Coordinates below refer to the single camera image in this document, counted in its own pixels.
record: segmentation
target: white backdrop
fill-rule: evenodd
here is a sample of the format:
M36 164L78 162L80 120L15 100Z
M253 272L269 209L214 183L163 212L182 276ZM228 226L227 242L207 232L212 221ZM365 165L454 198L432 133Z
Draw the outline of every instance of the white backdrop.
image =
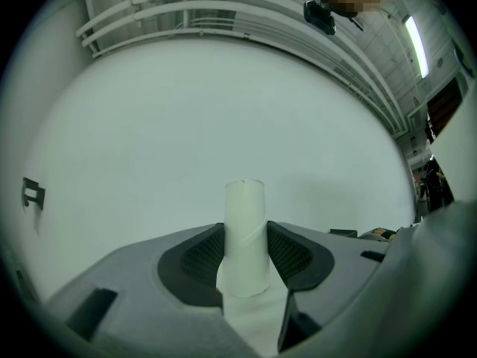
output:
M116 248L223 221L232 180L263 181L269 219L316 230L414 218L408 170L365 107L293 57L218 40L93 63L50 110L24 176L46 188L43 213L16 211L42 300Z

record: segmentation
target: fluorescent light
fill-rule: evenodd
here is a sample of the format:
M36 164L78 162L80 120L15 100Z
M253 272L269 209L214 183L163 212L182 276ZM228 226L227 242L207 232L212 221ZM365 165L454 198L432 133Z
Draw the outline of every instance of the fluorescent light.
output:
M409 36L411 36L412 45L416 49L417 61L419 61L420 75L425 78L429 74L427 67L426 53L424 52L423 42L420 39L419 31L417 30L416 22L410 16L405 22L405 27L408 29Z

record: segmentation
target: paper roll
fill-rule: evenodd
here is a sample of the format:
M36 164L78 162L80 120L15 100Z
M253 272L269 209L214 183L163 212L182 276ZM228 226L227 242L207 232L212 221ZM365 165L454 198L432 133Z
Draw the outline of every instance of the paper roll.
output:
M237 180L225 187L222 292L251 297L270 286L264 184Z

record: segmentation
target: white cylinder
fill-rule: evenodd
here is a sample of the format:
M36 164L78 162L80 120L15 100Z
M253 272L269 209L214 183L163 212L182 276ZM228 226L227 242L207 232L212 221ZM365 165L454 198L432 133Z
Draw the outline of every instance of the white cylinder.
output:
M270 286L264 184L237 180L225 187L222 292L251 297Z

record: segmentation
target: ceiling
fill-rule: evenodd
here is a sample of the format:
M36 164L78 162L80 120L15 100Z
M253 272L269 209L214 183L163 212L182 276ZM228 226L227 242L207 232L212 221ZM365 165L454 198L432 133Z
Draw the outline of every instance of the ceiling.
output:
M426 102L460 71L454 46L431 0L387 0L356 21L334 15L327 36L303 18L306 0L85 0L90 21L77 31L93 57L144 41L226 36L273 46L329 73L376 115L411 168L429 158ZM413 16L429 75L420 68L403 25Z

